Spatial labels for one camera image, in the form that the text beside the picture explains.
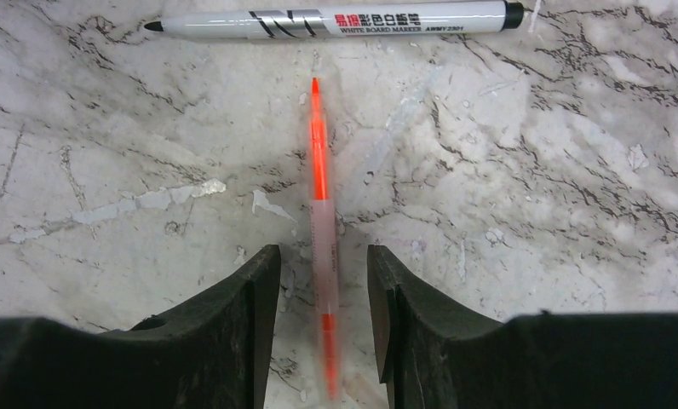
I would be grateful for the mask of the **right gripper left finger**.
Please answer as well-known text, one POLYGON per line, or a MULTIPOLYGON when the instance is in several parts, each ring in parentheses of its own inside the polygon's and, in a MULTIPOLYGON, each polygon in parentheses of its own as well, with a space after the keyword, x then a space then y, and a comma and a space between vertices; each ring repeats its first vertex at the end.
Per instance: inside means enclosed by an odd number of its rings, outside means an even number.
POLYGON ((0 408, 261 408, 280 274, 280 249, 266 245, 127 331, 0 318, 0 408))

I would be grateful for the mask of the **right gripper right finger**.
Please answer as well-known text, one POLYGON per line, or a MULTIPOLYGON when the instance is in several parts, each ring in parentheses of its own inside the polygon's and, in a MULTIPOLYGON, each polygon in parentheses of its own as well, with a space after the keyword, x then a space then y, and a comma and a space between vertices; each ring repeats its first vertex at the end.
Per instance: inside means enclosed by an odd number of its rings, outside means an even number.
POLYGON ((392 408, 678 408, 678 313, 505 323, 367 250, 377 373, 392 408))

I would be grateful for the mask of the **orange highlighter pen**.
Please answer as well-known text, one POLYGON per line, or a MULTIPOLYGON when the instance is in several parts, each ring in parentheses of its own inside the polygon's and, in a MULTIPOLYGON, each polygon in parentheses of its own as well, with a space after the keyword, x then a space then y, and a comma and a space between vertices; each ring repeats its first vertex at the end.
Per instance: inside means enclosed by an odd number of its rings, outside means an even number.
POLYGON ((318 311, 321 369, 327 400, 341 399, 342 360, 339 342, 339 283, 336 212, 324 104, 317 78, 312 79, 308 150, 309 208, 315 306, 318 311))

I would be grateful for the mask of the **white board marker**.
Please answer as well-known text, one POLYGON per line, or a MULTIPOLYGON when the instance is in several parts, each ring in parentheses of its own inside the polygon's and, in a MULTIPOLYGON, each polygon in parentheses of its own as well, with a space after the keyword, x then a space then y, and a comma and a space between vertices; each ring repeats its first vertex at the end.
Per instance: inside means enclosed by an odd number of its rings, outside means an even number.
POLYGON ((187 39, 285 40, 493 33, 516 29, 523 18, 521 3, 467 1, 205 12, 163 18, 143 27, 187 39))

